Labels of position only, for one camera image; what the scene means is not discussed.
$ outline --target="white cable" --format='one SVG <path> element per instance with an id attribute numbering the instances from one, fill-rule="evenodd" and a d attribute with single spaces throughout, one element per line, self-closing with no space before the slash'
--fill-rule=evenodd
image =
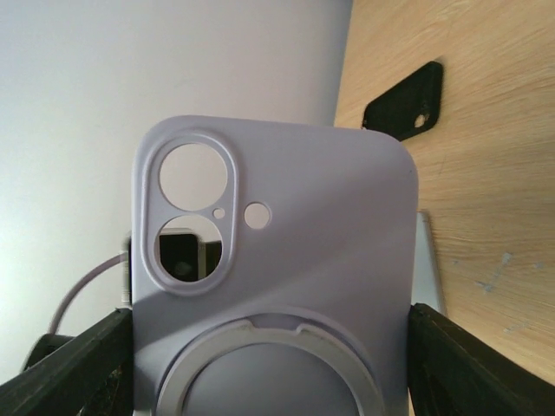
<path id="1" fill-rule="evenodd" d="M 106 270 L 114 267 L 116 264 L 123 263 L 127 260 L 127 253 L 118 254 L 112 258 L 109 258 L 102 264 L 99 264 L 94 269 L 92 269 L 89 273 L 83 276 L 79 282 L 75 284 L 73 288 L 68 292 L 68 294 L 63 298 L 62 302 L 58 306 L 52 321 L 50 322 L 49 326 L 49 334 L 55 334 L 58 332 L 60 328 L 60 322 L 62 322 L 63 315 L 68 310 L 69 305 L 73 302 L 75 297 L 81 290 L 87 286 L 90 282 L 92 282 L 96 277 L 104 273 Z"/>

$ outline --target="wooden surface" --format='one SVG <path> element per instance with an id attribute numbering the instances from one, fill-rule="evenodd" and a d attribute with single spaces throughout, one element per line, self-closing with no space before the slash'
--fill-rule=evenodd
<path id="1" fill-rule="evenodd" d="M 440 120 L 404 144 L 448 316 L 555 384 L 555 0 L 355 0 L 336 125 L 432 60 Z"/>

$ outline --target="phone case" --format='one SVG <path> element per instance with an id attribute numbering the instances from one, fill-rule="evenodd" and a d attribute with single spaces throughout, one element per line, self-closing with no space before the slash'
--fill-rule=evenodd
<path id="1" fill-rule="evenodd" d="M 165 223 L 193 214 L 159 181 L 164 158 L 189 143 L 216 150 L 228 171 L 221 198 L 194 212 L 222 236 L 219 266 L 196 283 L 172 279 L 155 249 Z M 175 117 L 142 141 L 133 191 L 138 412 L 408 414 L 418 183 L 397 140 Z M 252 202 L 270 211 L 262 230 L 245 223 Z"/>

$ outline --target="magnetic ring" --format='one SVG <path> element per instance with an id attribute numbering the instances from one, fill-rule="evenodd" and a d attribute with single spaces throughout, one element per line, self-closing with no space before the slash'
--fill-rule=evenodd
<path id="1" fill-rule="evenodd" d="M 197 386 L 197 380 L 201 379 L 205 369 L 210 368 L 210 366 L 213 366 L 213 363 L 221 361 L 227 355 L 231 356 L 239 350 L 247 351 L 251 346 L 287 347 L 286 349 L 290 351 L 297 350 L 295 354 L 289 355 L 290 357 L 296 357 L 295 360 L 323 362 L 323 365 L 330 368 L 329 372 L 333 373 L 333 377 L 340 380 L 341 384 L 346 386 L 345 390 L 349 391 L 349 397 L 352 397 L 351 400 L 353 400 L 352 408 L 355 409 L 354 415 L 373 416 L 385 414 L 382 395 L 369 370 L 355 352 L 334 335 L 322 328 L 307 323 L 298 325 L 294 330 L 288 330 L 282 328 L 257 328 L 249 320 L 242 320 L 230 322 L 201 336 L 179 354 L 162 384 L 156 407 L 156 415 L 181 416 L 182 414 L 189 414 L 184 413 L 187 395 Z M 262 361 L 273 363 L 274 367 L 281 367 L 281 364 L 276 361 L 283 359 L 283 356 L 275 354 L 277 351 L 281 350 L 275 348 L 264 349 L 264 354 L 266 355 L 262 356 Z M 263 369 L 258 369 L 249 361 L 237 363 L 237 360 L 234 360 L 233 367 L 237 373 L 241 373 L 241 366 L 248 367 L 250 374 L 256 371 L 264 372 Z M 220 366 L 220 372 L 222 368 L 224 371 L 231 371 L 230 366 Z M 229 387 L 237 387 L 233 385 L 237 383 L 237 378 L 234 374 L 221 375 L 222 377 L 212 377 L 212 380 L 235 380 L 235 382 L 231 382 Z M 212 391 L 198 394 L 198 396 L 202 397 L 204 395 L 209 397 L 209 400 L 218 400 L 219 397 L 214 397 L 217 394 L 214 394 L 212 383 L 205 383 L 205 385 L 211 386 Z M 327 386 L 326 388 L 331 386 L 329 383 L 323 385 Z M 326 397 L 325 392 L 319 393 L 321 396 Z M 230 400 L 230 403 L 238 403 L 239 400 L 242 400 L 244 402 L 241 405 L 243 406 L 242 408 L 248 406 L 248 403 L 245 404 L 248 400 L 256 399 L 260 401 L 259 397 L 253 398 L 253 395 L 249 394 L 249 392 L 238 394 L 238 396 L 234 397 L 234 400 Z M 284 397 L 279 399 L 287 401 L 287 398 Z M 222 408 L 226 410 L 222 411 L 222 414 L 235 414 L 229 410 L 229 406 L 236 405 L 223 404 Z"/>

